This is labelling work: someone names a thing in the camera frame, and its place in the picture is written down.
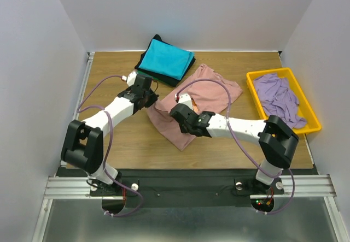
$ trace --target gray floor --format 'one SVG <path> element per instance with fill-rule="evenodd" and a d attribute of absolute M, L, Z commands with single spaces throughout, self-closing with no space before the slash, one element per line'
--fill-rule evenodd
<path fill-rule="evenodd" d="M 285 199 L 279 199 L 281 205 Z M 280 214 L 252 208 L 141 209 L 103 215 L 99 200 L 56 200 L 44 241 L 336 241 L 323 198 L 295 198 Z"/>

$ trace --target yellow basket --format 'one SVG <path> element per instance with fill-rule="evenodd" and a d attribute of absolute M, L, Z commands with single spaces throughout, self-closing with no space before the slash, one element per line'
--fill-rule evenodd
<path fill-rule="evenodd" d="M 304 117 L 307 119 L 307 125 L 301 129 L 293 129 L 296 134 L 308 134 L 311 132 L 316 132 L 321 130 L 321 124 L 319 123 L 314 111 L 312 110 L 310 104 L 308 103 L 304 93 L 298 82 L 295 79 L 293 72 L 289 68 L 280 68 L 280 69 L 271 69 L 271 70 L 263 70 L 256 72 L 247 73 L 247 85 L 250 90 L 250 93 L 253 96 L 254 103 L 256 108 L 258 109 L 258 113 L 261 119 L 267 119 L 267 115 L 265 114 L 263 107 L 258 98 L 258 94 L 253 85 L 253 80 L 268 73 L 277 73 L 277 76 L 280 78 L 287 78 L 289 82 L 290 89 L 296 94 L 299 99 L 299 108 L 297 111 L 297 115 L 300 117 Z"/>

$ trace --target pink shirt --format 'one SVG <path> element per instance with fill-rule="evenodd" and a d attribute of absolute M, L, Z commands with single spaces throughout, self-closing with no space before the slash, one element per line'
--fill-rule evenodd
<path fill-rule="evenodd" d="M 229 90 L 232 102 L 234 102 L 242 93 L 242 89 L 238 83 L 224 79 L 212 68 L 205 64 L 201 64 L 193 75 L 188 77 L 163 100 L 158 100 L 147 109 L 147 114 L 157 130 L 181 151 L 184 150 L 196 137 L 191 134 L 181 133 L 178 122 L 169 115 L 169 112 L 177 104 L 175 101 L 175 94 L 185 85 L 201 78 L 222 82 Z M 181 93 L 188 93 L 191 96 L 197 105 L 199 114 L 203 111 L 220 113 L 228 106 L 226 91 L 214 82 L 196 82 L 187 87 Z"/>

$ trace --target wood surface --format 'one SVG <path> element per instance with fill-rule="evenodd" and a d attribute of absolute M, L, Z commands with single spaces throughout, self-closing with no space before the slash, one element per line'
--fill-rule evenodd
<path fill-rule="evenodd" d="M 128 75 L 139 60 L 141 52 L 97 52 L 94 56 L 85 95 L 103 78 L 112 74 Z M 236 81 L 243 93 L 230 111 L 231 117 L 259 119 L 246 82 L 250 71 L 280 68 L 276 52 L 195 52 L 196 62 L 184 77 L 190 76 L 205 63 L 224 78 Z M 107 106 L 116 95 L 126 88 L 118 78 L 106 80 L 86 101 L 84 106 L 98 104 Z M 159 83 L 157 93 L 163 99 L 174 88 Z M 90 109 L 80 114 L 83 120 L 96 113 Z M 113 146 L 108 163 L 115 168 L 254 168 L 232 139 L 196 138 L 184 151 L 179 151 L 164 138 L 149 121 L 145 110 L 140 110 L 114 129 Z M 109 136 L 104 139 L 104 150 Z M 264 155 L 259 146 L 243 142 L 250 155 L 261 162 Z M 292 168 L 312 168 L 312 162 L 304 137 L 297 147 Z"/>

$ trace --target purple cloth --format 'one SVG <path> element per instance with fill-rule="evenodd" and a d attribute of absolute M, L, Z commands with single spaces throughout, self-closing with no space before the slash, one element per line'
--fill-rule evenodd
<path fill-rule="evenodd" d="M 307 124 L 305 118 L 299 117 L 299 100 L 289 88 L 287 78 L 279 78 L 277 73 L 265 74 L 253 81 L 265 114 L 277 115 L 290 128 L 303 128 Z"/>

